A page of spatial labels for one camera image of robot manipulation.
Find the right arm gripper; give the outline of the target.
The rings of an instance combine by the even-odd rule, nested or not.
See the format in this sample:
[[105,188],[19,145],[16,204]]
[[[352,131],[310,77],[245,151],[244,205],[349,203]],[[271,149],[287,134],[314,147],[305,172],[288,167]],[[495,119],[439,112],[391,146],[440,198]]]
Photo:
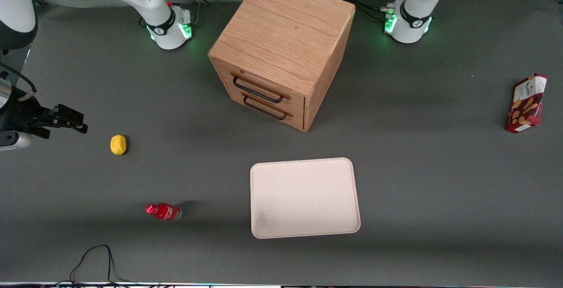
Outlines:
[[70,128],[86,134],[87,124],[84,114],[63,104],[52,109],[44,108],[33,96],[28,100],[18,101],[25,93],[17,87],[11,88],[8,102],[1,108],[1,130],[27,132],[42,139],[49,139],[51,131],[44,126],[53,128]]

